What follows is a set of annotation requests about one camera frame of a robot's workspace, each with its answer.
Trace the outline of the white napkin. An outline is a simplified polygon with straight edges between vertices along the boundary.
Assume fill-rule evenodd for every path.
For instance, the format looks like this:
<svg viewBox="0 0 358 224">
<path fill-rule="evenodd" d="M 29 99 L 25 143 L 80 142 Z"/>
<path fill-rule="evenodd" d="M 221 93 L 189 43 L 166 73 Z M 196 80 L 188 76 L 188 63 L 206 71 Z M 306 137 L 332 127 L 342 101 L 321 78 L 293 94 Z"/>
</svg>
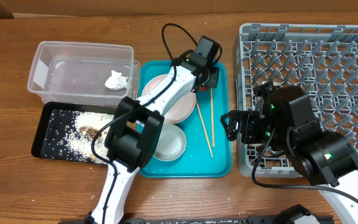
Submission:
<svg viewBox="0 0 358 224">
<path fill-rule="evenodd" d="M 128 77 L 122 76 L 121 72 L 111 70 L 111 75 L 106 80 L 104 86 L 109 90 L 121 90 L 123 88 L 127 88 Z"/>
</svg>

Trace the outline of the rice and food leftovers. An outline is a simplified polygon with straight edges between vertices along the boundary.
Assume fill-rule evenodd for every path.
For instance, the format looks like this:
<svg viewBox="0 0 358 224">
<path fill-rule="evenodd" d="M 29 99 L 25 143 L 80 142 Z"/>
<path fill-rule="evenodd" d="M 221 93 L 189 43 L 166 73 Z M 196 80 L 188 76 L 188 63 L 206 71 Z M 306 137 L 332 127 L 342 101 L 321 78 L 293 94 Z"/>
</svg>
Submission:
<svg viewBox="0 0 358 224">
<path fill-rule="evenodd" d="M 97 132 L 114 116 L 89 111 L 53 110 L 40 155 L 48 159 L 102 164 L 91 150 Z"/>
</svg>

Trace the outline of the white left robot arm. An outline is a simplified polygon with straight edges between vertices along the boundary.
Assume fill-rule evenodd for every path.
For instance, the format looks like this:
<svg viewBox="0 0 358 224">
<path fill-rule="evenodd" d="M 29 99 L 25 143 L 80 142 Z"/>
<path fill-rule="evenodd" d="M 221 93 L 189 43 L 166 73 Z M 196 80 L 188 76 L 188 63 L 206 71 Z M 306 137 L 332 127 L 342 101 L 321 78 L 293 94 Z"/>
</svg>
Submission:
<svg viewBox="0 0 358 224">
<path fill-rule="evenodd" d="M 104 142 L 108 154 L 96 156 L 108 165 L 108 174 L 101 198 L 87 214 L 85 223 L 121 221 L 134 178 L 157 148 L 165 114 L 180 98 L 199 87 L 216 87 L 219 59 L 216 53 L 187 50 L 172 60 L 169 72 L 154 89 L 136 100 L 125 97 L 120 101 L 114 118 L 91 141 L 94 147 L 102 132 L 108 132 Z"/>
</svg>

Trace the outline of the grey bowl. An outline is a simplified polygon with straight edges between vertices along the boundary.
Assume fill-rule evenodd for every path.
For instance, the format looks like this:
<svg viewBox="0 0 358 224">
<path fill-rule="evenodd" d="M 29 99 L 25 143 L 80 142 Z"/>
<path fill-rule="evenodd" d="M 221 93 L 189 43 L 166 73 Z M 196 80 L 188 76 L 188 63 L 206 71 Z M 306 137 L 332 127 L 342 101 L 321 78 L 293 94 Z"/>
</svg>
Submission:
<svg viewBox="0 0 358 224">
<path fill-rule="evenodd" d="M 185 148 L 185 133 L 174 124 L 164 124 L 154 157 L 164 162 L 174 161 L 184 153 Z"/>
</svg>

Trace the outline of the red snack wrapper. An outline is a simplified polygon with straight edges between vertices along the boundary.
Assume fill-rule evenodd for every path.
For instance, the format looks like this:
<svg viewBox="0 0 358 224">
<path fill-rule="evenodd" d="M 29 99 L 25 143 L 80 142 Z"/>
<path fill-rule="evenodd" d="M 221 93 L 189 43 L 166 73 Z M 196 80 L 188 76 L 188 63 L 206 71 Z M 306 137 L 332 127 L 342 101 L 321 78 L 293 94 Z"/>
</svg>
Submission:
<svg viewBox="0 0 358 224">
<path fill-rule="evenodd" d="M 200 91 L 200 92 L 204 92 L 204 91 L 208 91 L 208 90 L 209 90 L 209 88 L 205 87 L 205 86 L 199 86 L 198 87 L 198 91 Z"/>
</svg>

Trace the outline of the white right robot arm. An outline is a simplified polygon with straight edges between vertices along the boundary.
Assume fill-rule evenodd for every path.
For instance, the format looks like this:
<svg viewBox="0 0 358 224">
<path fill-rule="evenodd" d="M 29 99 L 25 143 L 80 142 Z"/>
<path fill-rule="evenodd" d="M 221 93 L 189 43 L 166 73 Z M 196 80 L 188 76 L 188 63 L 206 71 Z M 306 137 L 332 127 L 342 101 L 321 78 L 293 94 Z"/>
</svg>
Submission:
<svg viewBox="0 0 358 224">
<path fill-rule="evenodd" d="M 232 110 L 220 117 L 229 141 L 263 144 L 254 162 L 252 181 L 270 189 L 317 190 L 343 223 L 358 223 L 358 153 L 338 132 L 321 129 L 309 96 L 299 86 L 255 86 L 262 106 L 254 111 Z M 268 147 L 284 154 L 307 185 L 259 182 L 256 170 Z"/>
</svg>

